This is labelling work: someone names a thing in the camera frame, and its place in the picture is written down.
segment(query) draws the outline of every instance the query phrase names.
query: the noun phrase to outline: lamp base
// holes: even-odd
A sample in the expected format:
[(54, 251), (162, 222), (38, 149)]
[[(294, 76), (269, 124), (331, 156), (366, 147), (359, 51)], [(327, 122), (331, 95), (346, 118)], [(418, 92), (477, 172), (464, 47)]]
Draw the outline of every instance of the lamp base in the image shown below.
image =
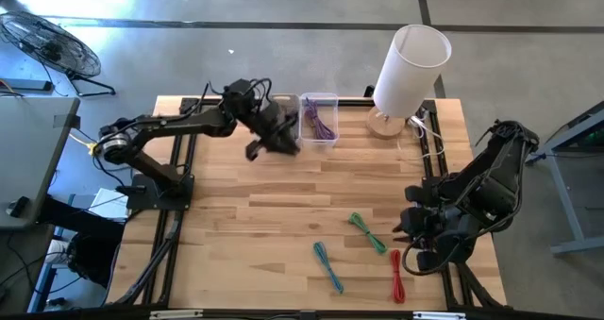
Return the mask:
[(396, 138), (404, 126), (404, 118), (386, 116), (376, 107), (371, 108), (367, 115), (367, 129), (372, 135), (382, 140)]

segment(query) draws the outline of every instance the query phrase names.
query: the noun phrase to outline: wooden table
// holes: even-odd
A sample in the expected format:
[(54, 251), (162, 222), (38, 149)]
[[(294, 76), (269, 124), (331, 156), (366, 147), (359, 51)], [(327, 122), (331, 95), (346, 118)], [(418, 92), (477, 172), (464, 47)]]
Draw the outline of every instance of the wooden table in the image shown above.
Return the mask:
[[(156, 114), (177, 114), (179, 96), (160, 96)], [(472, 160), (457, 99), (437, 99), (450, 171)], [(365, 128), (368, 107), (339, 107), (340, 140), (329, 151), (303, 148), (295, 157), (260, 153), (249, 162), (244, 147), (252, 136), (244, 126), (226, 139), (197, 138), (195, 190), (185, 214), (176, 259), (170, 308), (444, 310), (438, 274), (414, 277), (401, 269), (407, 301), (392, 301), (389, 256), (380, 256), (348, 216), (360, 213), (389, 248), (400, 212), (409, 207), (404, 189), (424, 175), (417, 139), (405, 130), (400, 142), (378, 140)], [(181, 161), (184, 161), (184, 146)], [(145, 151), (168, 162), (173, 139), (156, 139)], [(433, 165), (435, 173), (438, 166)], [(124, 294), (149, 260), (157, 211), (144, 211), (126, 225), (108, 302)], [(312, 252), (322, 241), (344, 294), (333, 289)], [(416, 268), (415, 255), (409, 257)], [(492, 296), (505, 303), (493, 241), (478, 239), (468, 261)], [(457, 272), (451, 265), (456, 296)], [(160, 268), (156, 296), (163, 281)]]

